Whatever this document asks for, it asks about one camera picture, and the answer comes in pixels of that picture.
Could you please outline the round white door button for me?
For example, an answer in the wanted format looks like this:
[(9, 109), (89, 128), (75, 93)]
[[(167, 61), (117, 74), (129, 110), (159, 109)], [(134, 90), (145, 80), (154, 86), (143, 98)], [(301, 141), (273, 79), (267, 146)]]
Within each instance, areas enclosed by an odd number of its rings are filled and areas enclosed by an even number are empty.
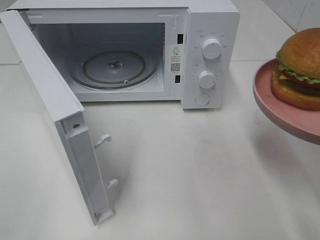
[(210, 102), (210, 96), (206, 93), (201, 93), (195, 97), (195, 103), (200, 106), (206, 106)]

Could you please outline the white microwave door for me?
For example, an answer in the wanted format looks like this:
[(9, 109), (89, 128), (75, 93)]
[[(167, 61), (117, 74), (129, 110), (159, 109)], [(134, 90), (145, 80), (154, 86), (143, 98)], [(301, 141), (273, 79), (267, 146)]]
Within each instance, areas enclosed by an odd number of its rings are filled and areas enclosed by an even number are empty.
[(55, 125), (89, 215), (97, 225), (114, 214), (107, 191), (118, 180), (103, 180), (96, 156), (96, 149), (112, 138), (104, 134), (96, 143), (92, 142), (83, 116), (84, 107), (32, 33), (28, 18), (9, 10), (0, 14), (0, 21), (21, 60), (35, 98)]

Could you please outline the toy burger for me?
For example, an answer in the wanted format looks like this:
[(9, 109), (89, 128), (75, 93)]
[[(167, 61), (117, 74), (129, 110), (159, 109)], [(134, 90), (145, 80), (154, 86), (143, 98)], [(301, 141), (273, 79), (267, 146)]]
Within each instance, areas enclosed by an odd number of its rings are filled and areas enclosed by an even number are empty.
[(271, 91), (298, 108), (320, 110), (320, 29), (304, 29), (289, 37), (276, 53)]

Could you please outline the pink round plate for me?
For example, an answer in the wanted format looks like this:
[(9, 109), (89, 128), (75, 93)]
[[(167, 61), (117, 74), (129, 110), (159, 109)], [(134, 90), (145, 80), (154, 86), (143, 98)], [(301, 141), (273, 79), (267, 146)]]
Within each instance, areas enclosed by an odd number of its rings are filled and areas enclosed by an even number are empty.
[(320, 144), (320, 112), (290, 105), (272, 93), (272, 73), (278, 65), (273, 58), (255, 72), (252, 82), (254, 99), (264, 115), (275, 125), (307, 142)]

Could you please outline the glass microwave turntable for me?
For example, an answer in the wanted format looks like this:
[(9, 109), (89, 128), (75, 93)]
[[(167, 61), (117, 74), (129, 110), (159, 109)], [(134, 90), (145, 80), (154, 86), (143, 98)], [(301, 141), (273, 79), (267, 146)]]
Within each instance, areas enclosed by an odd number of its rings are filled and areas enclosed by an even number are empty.
[(105, 42), (74, 51), (69, 74), (82, 86), (117, 90), (148, 80), (158, 65), (157, 52), (145, 44)]

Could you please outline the white microwave oven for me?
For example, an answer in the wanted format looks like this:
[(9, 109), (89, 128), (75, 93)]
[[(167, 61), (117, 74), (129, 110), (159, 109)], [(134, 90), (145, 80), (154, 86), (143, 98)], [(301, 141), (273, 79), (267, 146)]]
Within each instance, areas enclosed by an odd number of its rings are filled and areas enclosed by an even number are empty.
[[(5, 12), (26, 16), (37, 41), (79, 102), (180, 101), (184, 109), (222, 104), (226, 74), (240, 20), (230, 0), (18, 0)], [(221, 55), (206, 59), (204, 39), (216, 36)], [(144, 44), (157, 52), (152, 77), (120, 89), (93, 89), (70, 75), (74, 51), (109, 42)], [(212, 71), (212, 88), (200, 88), (198, 75)], [(195, 98), (208, 94), (210, 102)]]

